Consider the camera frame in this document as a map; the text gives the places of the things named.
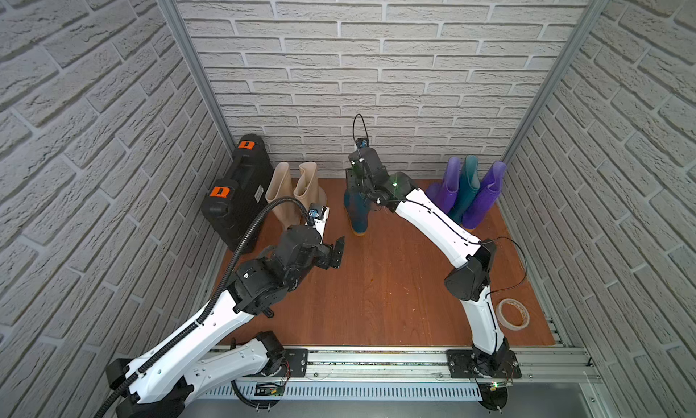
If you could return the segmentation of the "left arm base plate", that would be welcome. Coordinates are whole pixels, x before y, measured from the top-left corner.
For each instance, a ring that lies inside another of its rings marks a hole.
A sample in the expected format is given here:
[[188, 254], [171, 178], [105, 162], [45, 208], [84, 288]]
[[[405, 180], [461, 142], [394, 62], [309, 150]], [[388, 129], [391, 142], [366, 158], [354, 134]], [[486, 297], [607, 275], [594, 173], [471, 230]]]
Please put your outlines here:
[[286, 348], [282, 357], [272, 357], [260, 372], [248, 374], [248, 377], [304, 377], [308, 355], [307, 348]]

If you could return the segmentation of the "teal rain boot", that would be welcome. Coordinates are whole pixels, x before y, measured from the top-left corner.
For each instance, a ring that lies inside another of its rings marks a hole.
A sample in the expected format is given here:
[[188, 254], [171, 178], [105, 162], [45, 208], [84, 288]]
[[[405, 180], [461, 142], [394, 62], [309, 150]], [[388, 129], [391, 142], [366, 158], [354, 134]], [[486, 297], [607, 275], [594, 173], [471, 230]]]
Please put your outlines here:
[[357, 236], [363, 236], [368, 229], [368, 215], [371, 211], [370, 201], [359, 190], [353, 169], [345, 170], [345, 182], [344, 207], [353, 233]]
[[479, 160], [476, 155], [467, 155], [460, 172], [459, 190], [449, 217], [461, 224], [464, 213], [469, 209], [480, 190]]

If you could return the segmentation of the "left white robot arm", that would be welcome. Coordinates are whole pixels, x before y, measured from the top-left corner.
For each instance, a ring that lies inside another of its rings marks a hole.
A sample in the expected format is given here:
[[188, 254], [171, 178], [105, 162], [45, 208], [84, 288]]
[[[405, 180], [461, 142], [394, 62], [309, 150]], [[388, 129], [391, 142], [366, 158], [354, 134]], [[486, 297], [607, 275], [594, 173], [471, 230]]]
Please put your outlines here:
[[290, 227], [277, 245], [232, 267], [219, 283], [218, 296], [187, 325], [140, 357], [112, 362], [107, 376], [113, 392], [96, 416], [114, 408], [120, 417], [178, 417], [215, 387], [244, 376], [275, 374], [285, 349], [271, 331], [222, 356], [207, 354], [256, 316], [272, 316], [271, 307], [297, 289], [312, 269], [340, 268], [344, 247], [344, 237], [327, 244], [315, 227]]

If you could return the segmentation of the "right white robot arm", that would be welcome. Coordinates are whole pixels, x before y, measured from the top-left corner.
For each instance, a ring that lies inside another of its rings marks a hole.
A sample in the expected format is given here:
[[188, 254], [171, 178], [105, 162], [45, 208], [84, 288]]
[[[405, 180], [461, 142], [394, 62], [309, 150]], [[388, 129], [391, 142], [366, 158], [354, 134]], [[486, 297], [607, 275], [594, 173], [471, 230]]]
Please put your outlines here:
[[490, 271], [497, 246], [462, 229], [438, 208], [405, 173], [388, 173], [375, 149], [366, 146], [348, 156], [355, 183], [368, 200], [384, 207], [425, 235], [449, 260], [446, 289], [460, 300], [472, 334], [472, 365], [484, 377], [504, 370], [509, 342], [491, 300]]

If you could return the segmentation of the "purple rain boot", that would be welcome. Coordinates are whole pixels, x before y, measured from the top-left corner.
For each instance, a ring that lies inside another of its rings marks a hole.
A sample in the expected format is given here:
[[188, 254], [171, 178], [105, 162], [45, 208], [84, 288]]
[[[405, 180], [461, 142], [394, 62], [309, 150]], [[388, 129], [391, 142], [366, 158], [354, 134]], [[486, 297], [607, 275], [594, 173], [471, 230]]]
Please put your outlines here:
[[442, 181], [433, 182], [426, 190], [428, 198], [444, 213], [449, 213], [456, 202], [460, 188], [461, 168], [460, 158], [451, 157]]
[[491, 165], [480, 181], [480, 190], [462, 216], [461, 224], [465, 229], [475, 229], [483, 222], [502, 192], [506, 170], [505, 162], [494, 162]]

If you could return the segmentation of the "beige rain boot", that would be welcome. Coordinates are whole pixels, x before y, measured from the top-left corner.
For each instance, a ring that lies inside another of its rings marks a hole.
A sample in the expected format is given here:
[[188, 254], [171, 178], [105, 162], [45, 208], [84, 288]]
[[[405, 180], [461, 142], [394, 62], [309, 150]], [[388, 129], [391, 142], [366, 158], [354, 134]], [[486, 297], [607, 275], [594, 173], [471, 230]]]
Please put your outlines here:
[[[288, 162], [279, 162], [271, 178], [268, 189], [266, 190], [266, 202], [268, 204], [277, 199], [290, 197], [294, 198], [294, 188]], [[298, 225], [301, 222], [301, 214], [293, 202], [284, 202], [275, 206], [272, 210], [275, 217], [279, 220], [283, 229]]]
[[303, 162], [299, 165], [300, 177], [293, 195], [309, 211], [312, 204], [327, 205], [326, 192], [319, 185], [316, 162]]

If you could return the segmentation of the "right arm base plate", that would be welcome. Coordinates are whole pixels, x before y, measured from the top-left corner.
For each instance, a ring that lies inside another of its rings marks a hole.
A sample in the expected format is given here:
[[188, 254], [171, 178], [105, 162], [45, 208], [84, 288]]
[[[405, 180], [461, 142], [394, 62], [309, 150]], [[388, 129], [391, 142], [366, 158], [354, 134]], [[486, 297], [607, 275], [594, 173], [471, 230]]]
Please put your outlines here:
[[449, 349], [445, 352], [453, 379], [520, 379], [521, 370], [515, 353], [502, 347], [489, 356], [478, 349]]

